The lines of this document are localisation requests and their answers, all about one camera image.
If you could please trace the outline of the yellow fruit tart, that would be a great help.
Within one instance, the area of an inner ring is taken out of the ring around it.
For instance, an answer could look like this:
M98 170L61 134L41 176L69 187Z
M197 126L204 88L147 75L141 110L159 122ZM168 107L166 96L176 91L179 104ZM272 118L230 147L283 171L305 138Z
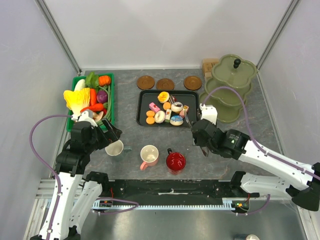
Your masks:
M161 104L164 104L169 101L170 94L167 91L162 91L158 96L157 99Z

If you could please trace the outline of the white chocolate donut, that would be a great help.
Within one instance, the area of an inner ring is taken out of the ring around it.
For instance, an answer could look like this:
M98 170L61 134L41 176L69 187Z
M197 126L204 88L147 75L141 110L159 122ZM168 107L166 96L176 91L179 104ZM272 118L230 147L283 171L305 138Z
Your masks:
M174 113L179 114L184 109L184 105L181 102L174 102L174 103L171 104L170 109Z

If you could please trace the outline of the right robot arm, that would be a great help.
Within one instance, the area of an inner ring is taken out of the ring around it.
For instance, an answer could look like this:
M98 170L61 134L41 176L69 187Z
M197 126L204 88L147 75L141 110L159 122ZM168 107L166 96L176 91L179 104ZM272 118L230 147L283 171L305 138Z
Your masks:
M194 144L205 156L208 153L239 160L273 174L258 176L244 171L234 173L229 191L235 197L244 193L290 198L297 206L309 210L320 209L320 164L299 162L259 144L249 135L217 127L218 112L212 105L201 105L200 120L191 123Z

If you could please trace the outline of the blue iced donut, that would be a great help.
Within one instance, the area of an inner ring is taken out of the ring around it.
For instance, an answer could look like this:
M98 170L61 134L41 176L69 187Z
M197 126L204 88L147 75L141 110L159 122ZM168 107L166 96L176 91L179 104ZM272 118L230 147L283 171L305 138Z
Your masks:
M184 123L184 119L180 115L174 115L170 118L169 123L173 126L181 126Z

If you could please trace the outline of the metal tongs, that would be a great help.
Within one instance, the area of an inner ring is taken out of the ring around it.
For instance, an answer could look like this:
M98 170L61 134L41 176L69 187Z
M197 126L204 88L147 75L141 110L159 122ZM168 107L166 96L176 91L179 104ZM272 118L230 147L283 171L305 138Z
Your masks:
M189 117L188 117L188 114L185 116L185 118L183 118L183 120L187 123L188 127L190 128L191 132L192 132L192 125L196 122L192 122L190 121ZM202 151L203 155L205 157L207 157L209 155L209 152L208 151Z

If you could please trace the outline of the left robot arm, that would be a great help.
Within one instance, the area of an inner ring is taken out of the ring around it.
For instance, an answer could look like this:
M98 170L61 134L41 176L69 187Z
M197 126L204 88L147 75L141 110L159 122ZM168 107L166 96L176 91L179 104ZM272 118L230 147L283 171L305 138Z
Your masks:
M34 240L79 240L83 224L96 199L110 191L106 173L90 172L82 192L75 200L76 191L83 179L90 155L120 139L122 131L108 120L101 129L90 117L81 117L70 131L70 139L56 157L50 171L55 178L54 191L45 222Z

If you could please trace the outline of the white pink sprinkle donut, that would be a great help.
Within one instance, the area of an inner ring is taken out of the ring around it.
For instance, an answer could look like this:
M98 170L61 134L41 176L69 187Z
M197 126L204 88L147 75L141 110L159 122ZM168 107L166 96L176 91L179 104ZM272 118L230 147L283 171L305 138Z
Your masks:
M165 121L166 119L166 113L162 110L159 110L155 115L154 115L154 121L157 124L161 124Z

